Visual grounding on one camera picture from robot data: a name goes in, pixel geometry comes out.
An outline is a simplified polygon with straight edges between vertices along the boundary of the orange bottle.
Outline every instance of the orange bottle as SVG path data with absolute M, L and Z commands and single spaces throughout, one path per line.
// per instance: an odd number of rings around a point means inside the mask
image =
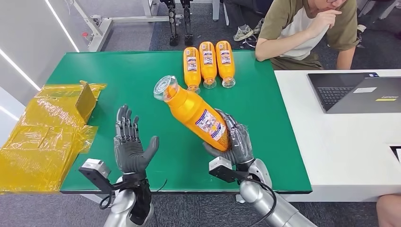
M 231 45 L 227 41 L 220 41 L 216 44 L 217 66 L 218 73 L 223 79 L 222 85 L 225 88 L 230 88 L 235 85 L 235 66 L 233 51 Z
M 221 151 L 228 149 L 228 129 L 223 118 L 199 95 L 180 87 L 174 76 L 161 78 L 153 96 L 165 101 L 173 116 L 201 139 Z
M 201 68 L 199 66 L 199 52 L 195 47 L 184 50 L 184 80 L 189 91 L 199 94 L 201 82 Z
M 212 89 L 216 86 L 217 63 L 214 45 L 211 42 L 202 42 L 199 45 L 200 72 L 203 77 L 203 86 Z

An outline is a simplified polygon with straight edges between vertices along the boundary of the yellow packaging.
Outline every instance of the yellow packaging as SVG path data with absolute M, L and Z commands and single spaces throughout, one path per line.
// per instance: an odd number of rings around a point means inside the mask
M 78 153 L 93 142 L 97 127 L 86 122 L 104 87 L 82 82 L 42 88 L 0 149 L 1 192 L 59 191 Z

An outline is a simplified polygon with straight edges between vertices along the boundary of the sneaker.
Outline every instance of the sneaker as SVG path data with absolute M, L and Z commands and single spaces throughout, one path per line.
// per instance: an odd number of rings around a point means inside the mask
M 254 34 L 258 34 L 261 32 L 262 24 L 263 24 L 263 18 L 258 22 L 256 27 L 253 29 Z
M 238 28 L 237 34 L 234 36 L 234 41 L 238 42 L 253 35 L 252 29 L 247 25 L 245 30 Z
M 366 30 L 366 26 L 364 25 L 358 25 L 357 27 L 357 37 L 359 39 L 359 43 L 357 45 L 357 48 L 364 48 L 362 45 L 362 33 Z

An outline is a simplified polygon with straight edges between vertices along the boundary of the green table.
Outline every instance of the green table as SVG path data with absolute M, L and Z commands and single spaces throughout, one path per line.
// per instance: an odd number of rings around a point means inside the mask
M 121 176 L 117 168 L 113 137 L 115 115 L 127 103 L 132 115 L 139 116 L 140 138 L 146 148 L 153 135 L 160 137 L 160 148 L 147 168 L 152 190 L 167 179 L 165 192 L 238 191 L 236 183 L 226 183 L 208 174 L 213 159 L 194 133 L 179 123 L 168 106 L 153 97 L 153 87 L 165 75 L 183 80 L 183 52 L 89 52 L 68 53 L 60 61 L 47 84 L 107 83 L 88 122 L 98 132 L 87 154 L 78 155 L 61 187 L 63 193 L 99 193 L 79 171 L 87 158 L 103 160 L 111 169 L 109 180 Z M 268 61 L 257 62 L 252 51 L 234 51 L 236 85 L 218 85 L 200 95 L 214 108 L 232 114 L 249 127 L 255 157 L 264 161 L 273 189 L 287 193 L 312 191 L 308 175 Z

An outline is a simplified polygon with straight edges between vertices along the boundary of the bottle label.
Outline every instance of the bottle label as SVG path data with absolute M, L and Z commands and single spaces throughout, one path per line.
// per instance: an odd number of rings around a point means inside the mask
M 221 50 L 220 51 L 220 56 L 221 56 L 221 63 L 222 64 L 230 64 L 231 63 L 231 57 L 230 57 L 230 51 L 229 50 Z
M 196 71 L 196 57 L 187 57 L 187 70 Z
M 203 52 L 203 64 L 212 65 L 213 64 L 213 54 L 212 51 Z
M 207 110 L 203 111 L 202 116 L 195 123 L 203 131 L 207 132 L 214 140 L 219 140 L 226 131 L 224 124 L 216 120 L 216 118 Z

